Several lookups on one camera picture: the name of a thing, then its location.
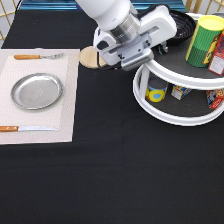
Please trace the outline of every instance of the white placemat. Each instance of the white placemat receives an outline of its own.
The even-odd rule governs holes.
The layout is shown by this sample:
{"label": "white placemat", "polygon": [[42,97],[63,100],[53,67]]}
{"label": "white placemat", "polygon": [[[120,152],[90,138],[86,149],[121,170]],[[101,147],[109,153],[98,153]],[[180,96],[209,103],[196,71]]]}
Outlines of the white placemat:
{"label": "white placemat", "polygon": [[[51,55],[65,53],[57,60],[17,61],[14,54]],[[79,50],[0,50],[0,125],[38,125],[51,126],[55,131],[33,131],[0,133],[0,144],[50,143],[72,141],[76,87],[78,77]],[[17,107],[11,100],[11,88],[20,78],[33,73],[56,75],[64,86],[63,96],[54,105],[45,109],[28,111]]]}

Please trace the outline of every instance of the knife handle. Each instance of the knife handle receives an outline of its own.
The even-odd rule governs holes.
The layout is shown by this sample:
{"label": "knife handle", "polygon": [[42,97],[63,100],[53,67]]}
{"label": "knife handle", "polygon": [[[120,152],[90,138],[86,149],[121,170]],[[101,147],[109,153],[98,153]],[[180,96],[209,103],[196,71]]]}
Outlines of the knife handle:
{"label": "knife handle", "polygon": [[0,126],[0,132],[14,132],[18,130],[18,126]]}
{"label": "knife handle", "polygon": [[17,60],[40,59],[40,55],[14,55],[14,58]]}

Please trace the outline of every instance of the black table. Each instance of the black table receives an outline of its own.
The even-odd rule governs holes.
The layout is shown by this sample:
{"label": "black table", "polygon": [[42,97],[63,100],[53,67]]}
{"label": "black table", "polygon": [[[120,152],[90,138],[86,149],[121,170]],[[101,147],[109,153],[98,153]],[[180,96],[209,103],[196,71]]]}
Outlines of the black table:
{"label": "black table", "polygon": [[[84,48],[83,12],[18,11],[3,48]],[[0,223],[223,224],[224,116],[179,127],[147,114],[135,71],[79,66],[72,143],[0,147]]]}

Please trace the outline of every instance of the silver plate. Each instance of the silver plate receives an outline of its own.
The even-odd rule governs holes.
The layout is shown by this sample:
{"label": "silver plate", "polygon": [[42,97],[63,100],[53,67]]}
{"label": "silver plate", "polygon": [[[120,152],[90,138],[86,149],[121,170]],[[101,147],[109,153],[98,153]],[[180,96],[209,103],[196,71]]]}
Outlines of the silver plate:
{"label": "silver plate", "polygon": [[62,84],[56,76],[36,73],[20,79],[13,86],[11,96],[17,106],[36,110],[53,104],[62,92]]}

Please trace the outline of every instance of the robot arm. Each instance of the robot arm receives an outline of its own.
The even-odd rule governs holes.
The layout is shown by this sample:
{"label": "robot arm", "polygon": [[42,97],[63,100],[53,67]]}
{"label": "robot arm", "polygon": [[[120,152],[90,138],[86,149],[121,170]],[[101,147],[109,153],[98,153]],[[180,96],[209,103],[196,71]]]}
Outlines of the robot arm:
{"label": "robot arm", "polygon": [[175,36],[175,21],[166,6],[137,16],[130,0],[76,0],[98,28],[94,48],[108,65],[128,71],[153,59],[151,48]]}

